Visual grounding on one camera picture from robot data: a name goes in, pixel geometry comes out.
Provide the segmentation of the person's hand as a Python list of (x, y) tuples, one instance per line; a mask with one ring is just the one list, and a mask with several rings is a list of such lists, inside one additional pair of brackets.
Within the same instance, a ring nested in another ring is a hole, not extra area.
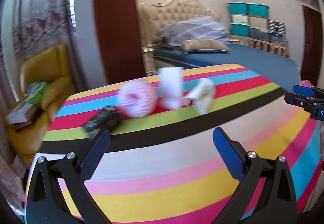
[(321, 169), (324, 172), (324, 123), (320, 123), (320, 155), (321, 155)]

